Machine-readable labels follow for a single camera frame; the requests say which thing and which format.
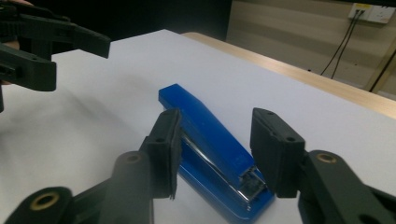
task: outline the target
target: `dark background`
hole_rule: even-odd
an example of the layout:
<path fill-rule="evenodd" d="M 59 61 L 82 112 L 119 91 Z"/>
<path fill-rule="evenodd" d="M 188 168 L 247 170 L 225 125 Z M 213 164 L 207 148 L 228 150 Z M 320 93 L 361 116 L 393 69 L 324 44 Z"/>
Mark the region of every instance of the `dark background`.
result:
<path fill-rule="evenodd" d="M 225 40 L 232 0 L 30 0 L 79 26 L 119 40 L 161 29 Z M 70 47 L 56 44 L 54 51 Z"/>

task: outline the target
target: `blue stapler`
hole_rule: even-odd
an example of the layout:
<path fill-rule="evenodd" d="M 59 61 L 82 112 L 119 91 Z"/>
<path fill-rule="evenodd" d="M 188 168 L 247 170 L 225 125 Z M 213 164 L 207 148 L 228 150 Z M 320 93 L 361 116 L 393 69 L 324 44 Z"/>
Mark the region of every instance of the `blue stapler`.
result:
<path fill-rule="evenodd" d="M 253 158 L 192 94 L 175 84 L 159 92 L 182 115 L 180 175 L 231 223 L 252 223 L 274 199 Z"/>

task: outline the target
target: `table surface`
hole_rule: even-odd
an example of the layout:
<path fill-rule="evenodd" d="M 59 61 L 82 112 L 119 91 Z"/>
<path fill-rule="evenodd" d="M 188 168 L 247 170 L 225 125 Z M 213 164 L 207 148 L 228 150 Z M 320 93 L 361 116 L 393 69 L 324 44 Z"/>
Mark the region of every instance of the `table surface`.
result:
<path fill-rule="evenodd" d="M 396 102 L 388 98 L 351 87 L 327 77 L 318 76 L 304 69 L 282 63 L 246 49 L 238 48 L 237 46 L 224 43 L 206 35 L 186 33 L 184 36 L 396 119 Z"/>
<path fill-rule="evenodd" d="M 296 68 L 266 69 L 196 36 L 160 31 L 116 41 L 107 60 L 80 50 L 54 55 L 55 92 L 5 86 L 0 222 L 39 189 L 65 186 L 78 194 L 108 178 L 117 156 L 138 150 L 163 111 L 158 90 L 174 83 L 201 99 L 246 149 L 252 108 L 272 110 L 305 139 L 308 151 L 336 153 L 364 183 L 396 195 L 396 120 L 378 113 L 387 105 L 340 97 L 280 75 Z M 181 178 L 176 199 L 154 205 L 159 224 L 226 223 Z M 276 200 L 257 223 L 301 223 L 297 200 Z"/>

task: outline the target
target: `beige wall panel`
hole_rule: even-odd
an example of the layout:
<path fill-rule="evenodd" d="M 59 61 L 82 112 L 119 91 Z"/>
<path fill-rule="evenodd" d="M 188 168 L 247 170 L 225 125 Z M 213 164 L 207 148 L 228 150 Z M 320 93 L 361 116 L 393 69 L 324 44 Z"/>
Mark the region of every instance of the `beige wall panel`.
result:
<path fill-rule="evenodd" d="M 338 1 L 234 0 L 227 42 L 320 74 L 347 31 L 351 8 Z M 395 18 L 387 25 L 359 22 L 334 79 L 362 88 L 395 36 Z"/>

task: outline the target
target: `electrical outlet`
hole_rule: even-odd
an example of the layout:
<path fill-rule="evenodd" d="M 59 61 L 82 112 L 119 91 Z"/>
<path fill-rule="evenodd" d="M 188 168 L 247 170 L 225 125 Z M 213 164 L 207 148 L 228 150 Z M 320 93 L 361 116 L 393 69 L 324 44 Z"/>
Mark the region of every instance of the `electrical outlet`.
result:
<path fill-rule="evenodd" d="M 360 21 L 367 21 L 367 19 L 369 18 L 369 14 L 371 12 L 371 10 L 373 9 L 373 5 L 368 5 L 368 4 L 362 4 L 362 3 L 354 3 L 352 6 L 352 9 L 349 12 L 348 17 L 350 19 L 353 19 L 356 15 L 356 11 L 364 11 L 363 14 L 361 14 L 361 16 L 359 17 Z"/>
<path fill-rule="evenodd" d="M 348 17 L 353 19 L 357 10 L 364 11 L 364 13 L 359 16 L 360 21 L 388 23 L 395 11 L 395 8 L 354 3 Z"/>
<path fill-rule="evenodd" d="M 367 21 L 388 23 L 394 11 L 394 7 L 373 6 Z"/>

